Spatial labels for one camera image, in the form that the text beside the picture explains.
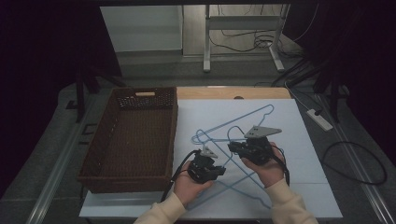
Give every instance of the power strip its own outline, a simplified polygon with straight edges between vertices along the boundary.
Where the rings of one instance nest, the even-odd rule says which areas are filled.
[[[325,132],[328,132],[329,130],[332,129],[332,125],[327,122],[326,119],[324,119],[321,115],[315,115],[315,110],[310,109],[306,111],[306,114],[311,117]]]

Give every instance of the brown woven basket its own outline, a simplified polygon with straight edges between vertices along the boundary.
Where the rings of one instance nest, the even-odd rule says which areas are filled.
[[[164,191],[176,126],[176,88],[114,89],[78,181],[92,193]]]

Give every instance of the floor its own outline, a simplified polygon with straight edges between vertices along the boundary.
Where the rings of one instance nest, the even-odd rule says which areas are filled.
[[[249,6],[243,6],[242,12],[247,13]],[[250,11],[259,11],[260,7],[252,7]],[[272,8],[267,8],[267,13],[272,12]],[[225,7],[224,14],[231,13]],[[187,22],[188,9],[185,11],[185,22]],[[230,44],[233,48],[247,49],[250,40],[241,41],[242,43],[233,42],[232,37],[222,42],[222,34],[213,36],[213,40],[219,41],[220,44]],[[184,45],[184,56],[174,52],[161,53],[119,53],[118,58],[120,68],[123,73],[122,81],[135,87],[153,87],[153,86],[250,86],[250,87],[269,87],[279,77],[275,70],[272,58],[268,50],[264,49],[249,54],[240,54],[223,48],[213,48],[216,57],[212,58],[212,69],[210,73],[203,71],[202,59],[202,40],[192,41],[194,44],[188,44],[186,40]],[[299,58],[283,57],[282,62],[286,68],[293,67]],[[87,106],[92,107],[92,112],[84,120],[84,124],[95,123],[99,120],[101,111],[106,102],[106,97],[113,84],[98,78],[101,90],[97,94],[86,92]],[[372,193],[380,196],[380,201],[388,208],[392,216],[396,216],[396,168],[389,161],[389,158],[382,152],[372,137],[364,130],[359,121],[350,112],[344,99],[339,100],[338,116],[339,123],[333,121],[329,115],[329,102],[327,92],[324,94],[314,94],[312,91],[315,78],[305,80],[290,91],[295,94],[301,115],[305,126],[310,134],[312,143],[317,151],[318,157],[321,158],[326,149],[339,141],[351,141],[368,148],[374,153],[385,166],[388,172],[386,183],[377,187],[367,187],[355,181],[344,178],[324,166],[326,176],[332,187],[332,192],[340,210],[343,214],[342,219],[329,220],[326,223],[387,223],[380,220],[375,212],[375,200],[369,197]],[[74,149],[69,155],[70,162],[66,164],[64,173],[60,172],[58,176],[59,183],[53,184],[54,191],[44,192],[48,197],[53,198],[43,215],[43,223],[131,223],[132,220],[84,220],[78,217],[81,199],[86,191],[82,191],[81,185],[76,181],[76,176],[81,166],[82,158],[87,149],[87,142],[90,141],[91,135],[80,134],[81,129],[76,121],[76,111],[65,109],[70,101],[76,100],[75,85],[64,88],[58,97],[58,107],[54,112],[53,118],[48,125],[47,130],[42,135],[35,151],[25,163],[17,178],[8,188],[7,192],[0,201],[0,223],[26,223],[28,217],[33,211],[37,199],[40,197],[43,188],[48,184],[51,171],[56,168],[57,160],[62,156],[65,148],[73,146]],[[334,130],[329,133],[323,132],[320,127],[306,114],[307,108],[316,110],[323,108],[322,116],[327,119],[333,126]],[[379,181],[382,178],[380,166],[373,160],[371,154],[368,154],[360,147],[350,148],[336,147],[329,152],[326,162],[337,167],[349,175],[355,176],[353,161],[349,159],[348,154],[354,152],[359,158],[360,163],[365,168],[365,172],[370,176],[372,181]]]

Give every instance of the wall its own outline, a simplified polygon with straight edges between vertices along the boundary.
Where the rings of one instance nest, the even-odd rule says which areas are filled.
[[[101,10],[116,52],[182,49],[181,6]]]

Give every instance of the white table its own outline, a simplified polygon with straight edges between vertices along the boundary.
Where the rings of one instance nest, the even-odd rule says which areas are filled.
[[[268,136],[270,141],[283,148],[290,170],[290,187],[304,198],[306,208],[318,220],[342,217],[332,190],[318,161],[304,122],[291,99],[273,100],[178,100],[177,135],[175,140],[174,171],[185,156],[192,150],[202,148],[191,142],[197,130],[207,131],[220,124],[237,119],[263,106],[273,105],[274,111],[265,117],[261,126],[279,128],[282,133]],[[237,125],[247,132],[253,125],[258,125],[262,116],[272,110],[267,106],[263,110],[221,127],[208,135],[213,139],[227,139],[230,127]],[[230,131],[230,138],[242,138],[236,129]],[[208,142],[205,144],[219,158],[215,165],[222,165],[229,155],[227,142]],[[269,219],[271,202],[263,192],[256,175],[252,179],[237,156],[229,161],[223,176],[219,176],[215,185],[203,192],[188,207],[189,212],[180,219]],[[81,217],[139,217],[150,209],[154,202],[161,199],[161,192],[87,194],[81,208]]]

